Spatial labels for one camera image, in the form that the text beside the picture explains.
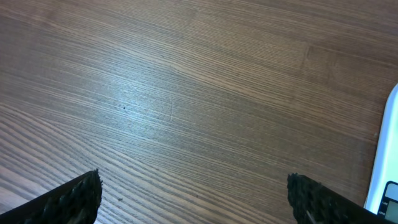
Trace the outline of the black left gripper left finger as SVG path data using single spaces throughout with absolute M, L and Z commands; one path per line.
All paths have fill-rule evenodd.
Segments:
M 102 199 L 97 169 L 1 214 L 1 224 L 94 224 Z

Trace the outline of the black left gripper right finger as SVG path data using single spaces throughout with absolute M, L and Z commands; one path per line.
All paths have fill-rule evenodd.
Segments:
M 298 224 L 392 224 L 305 175 L 289 174 L 287 190 Z

